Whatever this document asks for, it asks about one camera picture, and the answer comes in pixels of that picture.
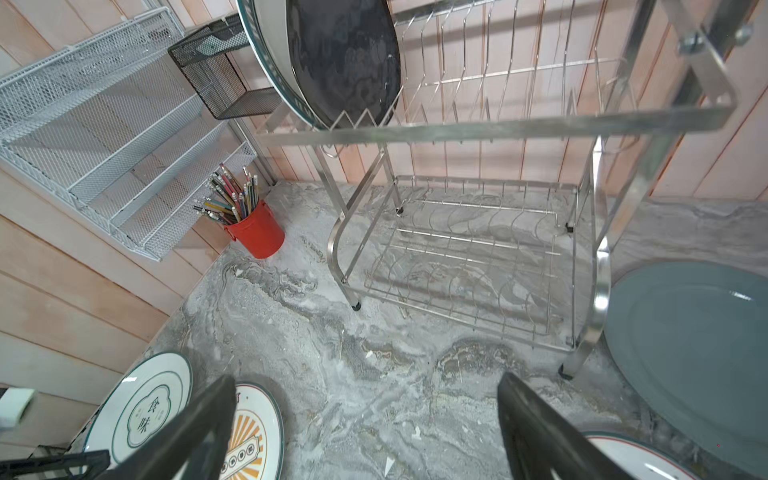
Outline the large orange sunburst plate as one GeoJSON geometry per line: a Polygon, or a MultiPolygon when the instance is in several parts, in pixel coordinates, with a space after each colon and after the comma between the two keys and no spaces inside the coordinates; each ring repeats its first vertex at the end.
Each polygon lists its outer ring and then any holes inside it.
{"type": "Polygon", "coordinates": [[[273,395],[258,384],[237,384],[232,431],[219,478],[279,479],[284,450],[283,420],[273,395]]]}

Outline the black round plate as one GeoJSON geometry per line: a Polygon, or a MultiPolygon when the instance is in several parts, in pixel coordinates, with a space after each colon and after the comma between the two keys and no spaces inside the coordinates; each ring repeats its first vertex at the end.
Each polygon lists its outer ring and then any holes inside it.
{"type": "Polygon", "coordinates": [[[402,86],[401,57],[385,1],[288,1],[292,68],[324,128],[390,121],[402,86]]]}

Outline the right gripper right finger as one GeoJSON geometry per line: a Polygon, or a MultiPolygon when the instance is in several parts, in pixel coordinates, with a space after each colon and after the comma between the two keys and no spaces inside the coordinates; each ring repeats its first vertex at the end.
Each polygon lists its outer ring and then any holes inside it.
{"type": "Polygon", "coordinates": [[[511,372],[497,389],[498,418],[515,479],[628,479],[630,475],[601,453],[511,372]]]}

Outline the steel two-tier dish rack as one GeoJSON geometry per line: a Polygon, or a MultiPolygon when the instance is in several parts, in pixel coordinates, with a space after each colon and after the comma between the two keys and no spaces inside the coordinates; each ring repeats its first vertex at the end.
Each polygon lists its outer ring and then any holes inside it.
{"type": "Polygon", "coordinates": [[[757,1],[390,1],[401,84],[381,119],[284,102],[264,149],[313,164],[350,306],[368,299],[557,354],[601,339],[611,256],[689,133],[722,129],[757,1]]]}

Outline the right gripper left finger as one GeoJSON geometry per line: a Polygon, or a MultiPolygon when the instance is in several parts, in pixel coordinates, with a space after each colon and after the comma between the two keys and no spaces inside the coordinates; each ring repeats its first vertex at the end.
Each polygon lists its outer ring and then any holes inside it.
{"type": "Polygon", "coordinates": [[[101,479],[217,479],[236,410],[235,379],[222,375],[138,452],[101,479]]]}

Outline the green rim white plate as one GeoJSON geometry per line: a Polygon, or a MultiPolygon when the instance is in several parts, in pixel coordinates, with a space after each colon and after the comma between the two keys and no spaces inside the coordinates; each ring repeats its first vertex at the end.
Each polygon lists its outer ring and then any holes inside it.
{"type": "Polygon", "coordinates": [[[283,102],[305,123],[323,129],[325,124],[305,100],[291,65],[286,2],[239,0],[237,10],[259,65],[283,102]]]}

